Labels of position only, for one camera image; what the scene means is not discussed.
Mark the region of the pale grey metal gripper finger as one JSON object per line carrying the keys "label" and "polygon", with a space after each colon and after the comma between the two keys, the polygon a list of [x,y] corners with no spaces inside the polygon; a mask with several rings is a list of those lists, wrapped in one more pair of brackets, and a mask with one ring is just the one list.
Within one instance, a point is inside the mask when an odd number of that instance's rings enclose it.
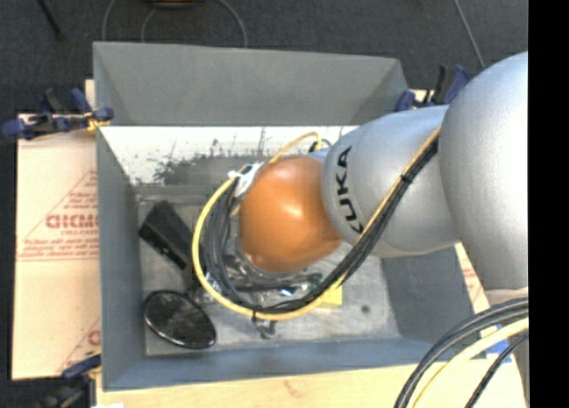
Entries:
{"label": "pale grey metal gripper finger", "polygon": [[274,339],[276,337],[277,321],[255,317],[254,325],[263,339]]}

